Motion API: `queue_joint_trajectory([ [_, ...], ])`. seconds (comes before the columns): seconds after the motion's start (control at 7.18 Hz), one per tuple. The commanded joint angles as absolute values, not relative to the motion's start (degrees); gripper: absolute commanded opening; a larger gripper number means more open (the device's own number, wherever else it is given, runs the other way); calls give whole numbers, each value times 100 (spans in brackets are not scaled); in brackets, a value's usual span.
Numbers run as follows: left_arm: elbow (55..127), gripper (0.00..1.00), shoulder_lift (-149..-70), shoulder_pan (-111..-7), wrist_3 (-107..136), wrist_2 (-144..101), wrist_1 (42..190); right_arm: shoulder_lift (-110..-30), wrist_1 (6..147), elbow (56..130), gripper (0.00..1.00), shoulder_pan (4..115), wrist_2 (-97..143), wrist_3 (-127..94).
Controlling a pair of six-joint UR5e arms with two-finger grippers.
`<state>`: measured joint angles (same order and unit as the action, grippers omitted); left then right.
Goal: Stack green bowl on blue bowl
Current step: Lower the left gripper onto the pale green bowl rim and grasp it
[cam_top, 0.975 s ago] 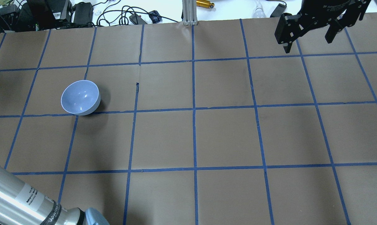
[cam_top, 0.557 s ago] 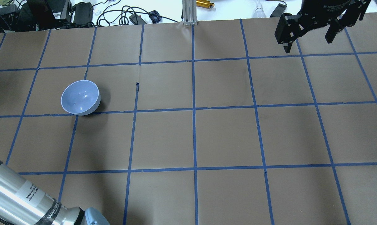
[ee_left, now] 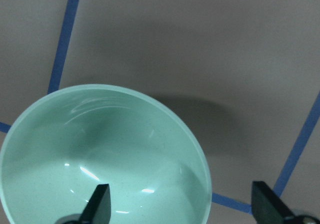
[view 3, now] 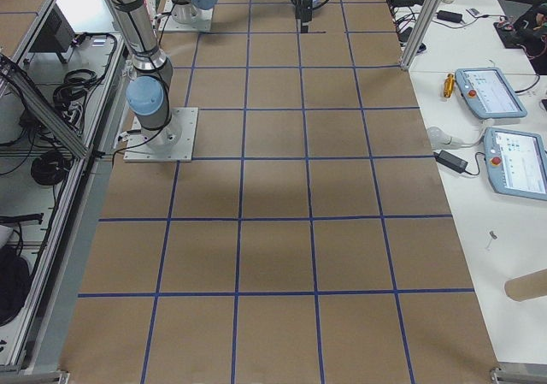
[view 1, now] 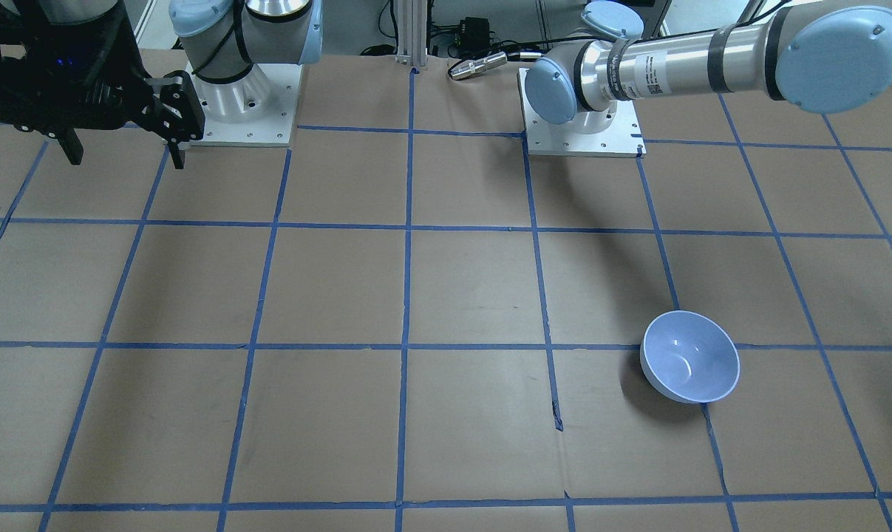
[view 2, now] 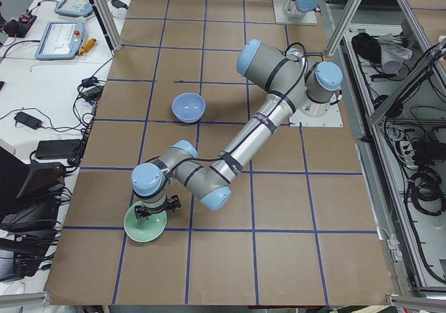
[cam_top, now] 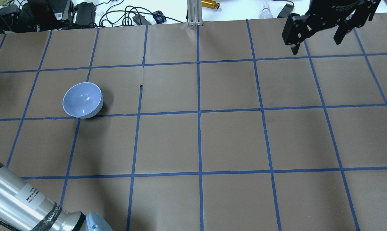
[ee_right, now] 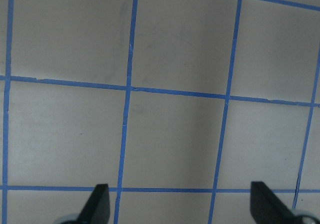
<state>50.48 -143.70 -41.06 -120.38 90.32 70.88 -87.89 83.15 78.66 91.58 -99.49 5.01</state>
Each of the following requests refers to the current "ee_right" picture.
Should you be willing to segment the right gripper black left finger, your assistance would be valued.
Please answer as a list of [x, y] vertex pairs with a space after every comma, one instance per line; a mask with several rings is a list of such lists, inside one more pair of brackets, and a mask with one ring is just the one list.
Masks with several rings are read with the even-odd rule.
[[108, 184], [98, 184], [77, 217], [77, 223], [107, 224], [110, 214], [109, 186]]

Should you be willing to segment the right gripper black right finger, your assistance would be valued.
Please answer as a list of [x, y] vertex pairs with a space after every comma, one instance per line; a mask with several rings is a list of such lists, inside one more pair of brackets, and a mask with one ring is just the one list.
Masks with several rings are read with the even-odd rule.
[[257, 224], [310, 223], [310, 216], [295, 215], [264, 182], [251, 182], [250, 214]]

